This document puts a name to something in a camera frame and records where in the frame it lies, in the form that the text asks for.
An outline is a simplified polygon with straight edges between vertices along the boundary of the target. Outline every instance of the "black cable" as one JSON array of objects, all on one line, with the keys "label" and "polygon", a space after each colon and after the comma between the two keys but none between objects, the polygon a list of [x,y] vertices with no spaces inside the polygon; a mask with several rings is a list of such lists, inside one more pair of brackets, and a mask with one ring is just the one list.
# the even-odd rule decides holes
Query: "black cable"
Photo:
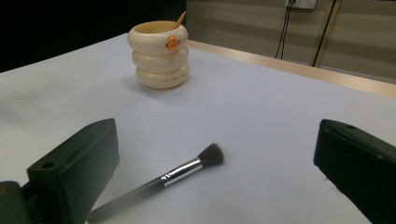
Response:
[{"label": "black cable", "polygon": [[285,49],[285,39],[286,39],[286,33],[288,32],[288,26],[289,26],[289,18],[290,18],[290,12],[291,12],[291,5],[289,7],[289,10],[287,10],[288,12],[288,19],[286,21],[286,28],[285,28],[285,32],[283,34],[283,40],[282,40],[282,53],[280,54],[280,60],[283,60],[283,49]]},{"label": "black cable", "polygon": [[285,14],[285,20],[283,22],[282,34],[280,35],[279,45],[277,46],[275,58],[277,58],[277,54],[279,53],[280,45],[282,44],[281,59],[283,59],[283,48],[285,47],[285,36],[286,36],[286,32],[288,30],[291,6],[293,5],[294,2],[295,2],[295,0],[289,0],[288,6],[286,7],[286,14]]},{"label": "black cable", "polygon": [[323,33],[322,33],[322,35],[320,37],[320,41],[319,41],[319,44],[318,44],[317,52],[315,53],[315,58],[314,58],[314,61],[312,62],[312,67],[315,67],[315,64],[317,63],[318,55],[319,55],[319,52],[320,52],[320,47],[321,47],[321,45],[323,43],[324,36],[326,35],[327,28],[329,26],[329,22],[330,22],[330,19],[332,17],[332,11],[334,10],[336,2],[337,2],[336,0],[332,2],[332,8],[330,9],[329,17],[326,20],[326,25],[324,26]]}]

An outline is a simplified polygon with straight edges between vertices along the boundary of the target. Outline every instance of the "dark background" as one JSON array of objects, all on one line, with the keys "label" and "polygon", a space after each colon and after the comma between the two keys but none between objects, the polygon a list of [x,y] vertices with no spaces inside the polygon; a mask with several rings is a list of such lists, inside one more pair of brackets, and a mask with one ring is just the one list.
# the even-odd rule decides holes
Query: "dark background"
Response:
[{"label": "dark background", "polygon": [[186,1],[15,1],[0,8],[5,72],[128,33],[141,22],[176,21]]}]

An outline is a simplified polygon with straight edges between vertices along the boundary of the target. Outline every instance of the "orange sticker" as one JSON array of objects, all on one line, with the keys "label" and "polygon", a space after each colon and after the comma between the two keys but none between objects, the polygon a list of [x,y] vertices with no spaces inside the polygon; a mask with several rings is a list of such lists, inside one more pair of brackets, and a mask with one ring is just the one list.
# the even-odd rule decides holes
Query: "orange sticker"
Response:
[{"label": "orange sticker", "polygon": [[178,45],[180,44],[180,40],[177,39],[174,35],[169,35],[168,43],[165,45],[169,50],[177,49]]}]

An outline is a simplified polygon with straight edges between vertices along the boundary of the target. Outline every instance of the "wooden table edge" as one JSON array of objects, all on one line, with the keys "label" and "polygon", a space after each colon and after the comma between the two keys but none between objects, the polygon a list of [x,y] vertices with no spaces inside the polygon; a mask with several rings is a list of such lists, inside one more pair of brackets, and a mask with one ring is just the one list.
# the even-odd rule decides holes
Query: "wooden table edge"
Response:
[{"label": "wooden table edge", "polygon": [[396,85],[372,80],[364,77],[355,77],[321,68],[311,67],[298,63],[290,63],[279,59],[269,58],[236,49],[209,45],[189,40],[189,48],[216,53],[221,56],[236,59],[246,63],[255,63],[275,70],[291,73],[302,77],[310,77],[316,80],[336,84],[358,91],[366,91],[377,95],[396,98]]}]

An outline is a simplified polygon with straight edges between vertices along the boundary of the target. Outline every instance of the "silver ferrule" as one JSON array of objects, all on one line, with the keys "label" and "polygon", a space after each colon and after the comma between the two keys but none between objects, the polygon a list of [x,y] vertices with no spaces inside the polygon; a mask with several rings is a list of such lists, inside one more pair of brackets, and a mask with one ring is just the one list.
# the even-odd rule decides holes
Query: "silver ferrule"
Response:
[{"label": "silver ferrule", "polygon": [[161,180],[163,181],[163,185],[167,187],[177,182],[179,179],[200,170],[202,167],[201,161],[198,158],[195,158],[179,165],[177,168],[161,176]]}]

